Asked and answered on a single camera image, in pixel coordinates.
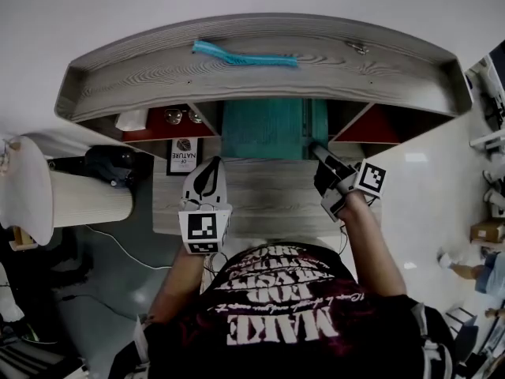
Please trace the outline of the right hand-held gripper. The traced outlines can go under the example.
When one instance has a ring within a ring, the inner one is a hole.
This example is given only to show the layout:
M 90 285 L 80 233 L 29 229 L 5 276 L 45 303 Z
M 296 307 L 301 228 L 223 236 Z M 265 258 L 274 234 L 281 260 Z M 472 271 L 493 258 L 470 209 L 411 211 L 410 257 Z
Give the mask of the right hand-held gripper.
M 344 164 L 334 153 L 319 143 L 310 144 L 310 152 L 319 160 L 314 186 L 321 196 L 321 206 L 333 222 L 346 204 L 348 193 L 359 190 L 381 198 L 386 171 L 367 161 L 356 169 Z

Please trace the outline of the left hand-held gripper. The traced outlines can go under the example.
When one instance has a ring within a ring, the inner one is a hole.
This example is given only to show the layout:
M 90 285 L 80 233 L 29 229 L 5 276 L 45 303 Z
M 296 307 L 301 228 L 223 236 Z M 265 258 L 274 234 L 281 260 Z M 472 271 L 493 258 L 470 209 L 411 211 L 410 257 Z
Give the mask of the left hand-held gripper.
M 219 253 L 232 212 L 224 162 L 214 156 L 192 171 L 183 184 L 178 222 L 186 252 Z

